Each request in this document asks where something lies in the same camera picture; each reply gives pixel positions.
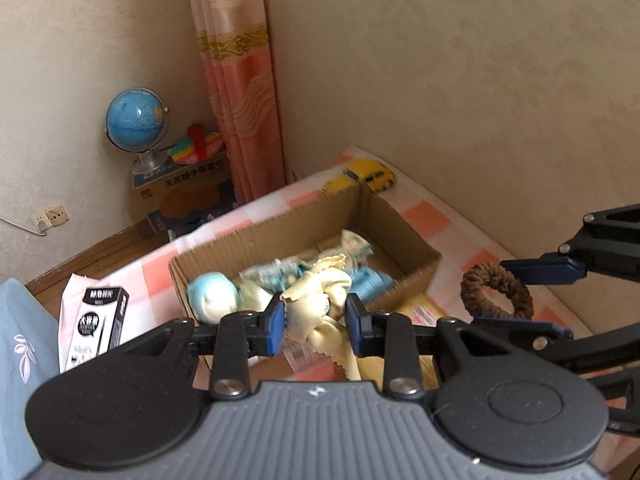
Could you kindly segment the blue cream round toy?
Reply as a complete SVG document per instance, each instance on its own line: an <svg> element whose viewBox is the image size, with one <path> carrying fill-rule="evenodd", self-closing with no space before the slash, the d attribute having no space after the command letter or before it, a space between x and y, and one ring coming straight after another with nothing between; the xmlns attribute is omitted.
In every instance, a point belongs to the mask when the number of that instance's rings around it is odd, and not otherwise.
<svg viewBox="0 0 640 480"><path fill-rule="evenodd" d="M194 318L204 324L218 324L239 307L238 289L220 272L201 274L188 285L186 294Z"/></svg>

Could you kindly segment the blue floral sachet pouch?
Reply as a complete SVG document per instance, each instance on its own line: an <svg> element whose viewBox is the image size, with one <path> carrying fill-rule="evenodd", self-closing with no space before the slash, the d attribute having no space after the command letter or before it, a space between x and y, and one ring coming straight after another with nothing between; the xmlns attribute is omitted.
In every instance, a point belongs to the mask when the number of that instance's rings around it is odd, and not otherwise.
<svg viewBox="0 0 640 480"><path fill-rule="evenodd" d="M274 259L240 272L241 282L252 282L268 292L284 292L308 270L306 263L296 258Z"/></svg>

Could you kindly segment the yellow fabric scrunchie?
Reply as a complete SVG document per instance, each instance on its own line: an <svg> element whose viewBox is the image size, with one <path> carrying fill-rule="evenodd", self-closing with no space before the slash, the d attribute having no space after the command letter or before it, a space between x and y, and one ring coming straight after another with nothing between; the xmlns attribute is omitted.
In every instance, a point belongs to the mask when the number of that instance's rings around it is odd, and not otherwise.
<svg viewBox="0 0 640 480"><path fill-rule="evenodd" d="M331 358L344 368L348 380L360 380L357 359L341 323L352 288L346 260L345 254L318 259L280 299L285 305L285 336Z"/></svg>

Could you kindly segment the yellow floral fabric piece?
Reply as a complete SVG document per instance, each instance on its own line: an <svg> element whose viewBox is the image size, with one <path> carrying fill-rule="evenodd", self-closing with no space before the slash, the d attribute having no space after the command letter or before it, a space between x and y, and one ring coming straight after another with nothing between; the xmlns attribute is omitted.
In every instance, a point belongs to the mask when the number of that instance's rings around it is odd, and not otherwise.
<svg viewBox="0 0 640 480"><path fill-rule="evenodd" d="M368 258L373 253L373 246L368 240L355 232L343 230L338 244L322 250L319 257L333 258L343 256L343 268L349 270L365 266Z"/></svg>

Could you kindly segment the brown hair scrunchie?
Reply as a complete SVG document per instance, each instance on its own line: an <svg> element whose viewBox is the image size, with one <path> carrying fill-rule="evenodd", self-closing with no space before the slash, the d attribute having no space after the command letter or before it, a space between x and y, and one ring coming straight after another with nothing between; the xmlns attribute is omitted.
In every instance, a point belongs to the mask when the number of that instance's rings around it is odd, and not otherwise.
<svg viewBox="0 0 640 480"><path fill-rule="evenodd" d="M503 310L485 295L498 292L510 301L512 311ZM528 288L498 263L477 263L467 270L460 283L460 298L472 318L510 318L531 321L534 302Z"/></svg>

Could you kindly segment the gold tissue pack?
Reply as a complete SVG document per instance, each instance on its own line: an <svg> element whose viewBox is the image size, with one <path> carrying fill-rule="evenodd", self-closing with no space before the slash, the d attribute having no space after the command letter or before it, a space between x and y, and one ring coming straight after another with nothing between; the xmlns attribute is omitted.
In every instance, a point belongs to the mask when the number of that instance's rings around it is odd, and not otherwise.
<svg viewBox="0 0 640 480"><path fill-rule="evenodd" d="M397 313L410 318L414 326L427 327L426 334L418 333L416 344L420 356L420 367L425 389L437 389L439 378L433 361L432 350L435 349L432 328L444 316L442 309L428 298L424 292L406 299L396 310Z"/></svg>

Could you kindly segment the brown cardboard box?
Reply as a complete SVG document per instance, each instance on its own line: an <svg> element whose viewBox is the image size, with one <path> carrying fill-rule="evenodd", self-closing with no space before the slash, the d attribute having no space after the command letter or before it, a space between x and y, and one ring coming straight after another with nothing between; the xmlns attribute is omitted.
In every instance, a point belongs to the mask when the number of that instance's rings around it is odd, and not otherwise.
<svg viewBox="0 0 640 480"><path fill-rule="evenodd" d="M365 186L318 197L190 249L172 258L169 272L184 310L192 314L188 285L200 275L220 272L227 278L238 278L255 264L288 257L309 261L337 246L345 230L372 244L367 264L394 280L387 292L364 304L368 310L391 311L426 292L439 264L439 253L392 205Z"/></svg>

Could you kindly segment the checkered pink white tablecloth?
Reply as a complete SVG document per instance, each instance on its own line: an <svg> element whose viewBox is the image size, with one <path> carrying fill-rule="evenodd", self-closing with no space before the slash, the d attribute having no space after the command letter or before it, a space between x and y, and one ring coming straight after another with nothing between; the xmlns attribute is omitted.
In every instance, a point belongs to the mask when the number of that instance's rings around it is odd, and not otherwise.
<svg viewBox="0 0 640 480"><path fill-rule="evenodd" d="M107 274L105 278L99 278L94 271L80 272L67 283L63 292L58 319L58 357L61 360L66 358L72 338L72 323L87 287L122 286L126 289L129 304L122 338L138 336L183 312L169 274L172 257L314 200L323 183L339 174L346 162L368 155L361 148L350 146L331 168L236 208L194 233L179 237ZM396 184L382 196L442 256L427 289L428 296L442 312L466 318L468 315L459 292L463 272L475 263L509 258L509 253L405 174L398 174ZM570 288L549 290L535 287L532 293L537 318L570 326L577 336L614 330L637 322L639 318L638 284L615 278L590 276Z"/></svg>

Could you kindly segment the black white pen box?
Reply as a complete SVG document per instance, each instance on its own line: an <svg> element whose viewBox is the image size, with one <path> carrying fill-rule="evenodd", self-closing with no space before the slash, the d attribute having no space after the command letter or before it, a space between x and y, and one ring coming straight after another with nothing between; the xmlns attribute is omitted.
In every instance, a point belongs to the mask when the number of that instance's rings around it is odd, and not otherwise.
<svg viewBox="0 0 640 480"><path fill-rule="evenodd" d="M122 287L88 287L58 333L60 371L78 367L117 347L129 294Z"/></svg>

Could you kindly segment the brown printed carton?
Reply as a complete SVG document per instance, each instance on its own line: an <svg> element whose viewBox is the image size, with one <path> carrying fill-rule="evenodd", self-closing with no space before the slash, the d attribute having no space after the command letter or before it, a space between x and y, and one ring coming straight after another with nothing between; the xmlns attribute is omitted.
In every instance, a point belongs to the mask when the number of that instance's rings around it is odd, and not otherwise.
<svg viewBox="0 0 640 480"><path fill-rule="evenodd" d="M157 234L225 214L235 203L227 154L190 165L168 159L157 170L134 174L132 195Z"/></svg>

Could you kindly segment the yellow toy car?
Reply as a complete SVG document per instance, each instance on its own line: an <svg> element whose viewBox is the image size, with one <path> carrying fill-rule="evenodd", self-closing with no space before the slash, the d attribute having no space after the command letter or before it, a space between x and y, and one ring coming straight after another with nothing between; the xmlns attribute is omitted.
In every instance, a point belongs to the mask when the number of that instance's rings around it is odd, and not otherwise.
<svg viewBox="0 0 640 480"><path fill-rule="evenodd" d="M396 176L390 168L374 159L354 159L344 166L341 173L322 186L326 194L337 193L352 185L367 185L373 193L392 188Z"/></svg>

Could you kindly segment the colourful pop toy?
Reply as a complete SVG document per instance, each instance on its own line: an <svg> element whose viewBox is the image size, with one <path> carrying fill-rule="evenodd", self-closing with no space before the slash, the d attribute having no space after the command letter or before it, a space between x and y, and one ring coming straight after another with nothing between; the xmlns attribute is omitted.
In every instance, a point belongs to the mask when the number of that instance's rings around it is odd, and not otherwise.
<svg viewBox="0 0 640 480"><path fill-rule="evenodd" d="M171 160L178 165L204 162L224 148L224 139L217 131L194 122L186 129L186 137L167 149Z"/></svg>

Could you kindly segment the blue patterned cushion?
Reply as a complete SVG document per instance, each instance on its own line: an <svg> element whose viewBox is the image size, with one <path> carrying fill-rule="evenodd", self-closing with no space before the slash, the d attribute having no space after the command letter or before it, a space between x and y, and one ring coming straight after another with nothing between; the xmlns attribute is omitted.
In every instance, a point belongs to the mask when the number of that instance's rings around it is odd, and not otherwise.
<svg viewBox="0 0 640 480"><path fill-rule="evenodd" d="M58 374L58 322L15 278L1 284L1 477L40 464L25 424L30 396Z"/></svg>

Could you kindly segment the pink patterned curtain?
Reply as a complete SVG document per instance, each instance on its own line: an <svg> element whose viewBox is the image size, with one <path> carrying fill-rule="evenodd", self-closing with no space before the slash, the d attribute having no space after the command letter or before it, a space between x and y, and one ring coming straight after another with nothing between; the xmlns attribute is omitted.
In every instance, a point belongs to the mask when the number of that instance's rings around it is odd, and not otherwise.
<svg viewBox="0 0 640 480"><path fill-rule="evenodd" d="M264 0L190 0L210 106L236 197L285 186L281 129Z"/></svg>

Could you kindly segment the white wall socket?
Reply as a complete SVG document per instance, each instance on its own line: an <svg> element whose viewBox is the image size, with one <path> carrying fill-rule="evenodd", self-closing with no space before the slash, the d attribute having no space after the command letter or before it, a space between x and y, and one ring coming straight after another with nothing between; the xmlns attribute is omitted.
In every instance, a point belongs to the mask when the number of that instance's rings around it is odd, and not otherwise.
<svg viewBox="0 0 640 480"><path fill-rule="evenodd" d="M62 204L55 204L34 210L30 214L29 220L38 235L46 235L50 229L65 224L70 220L70 217Z"/></svg>

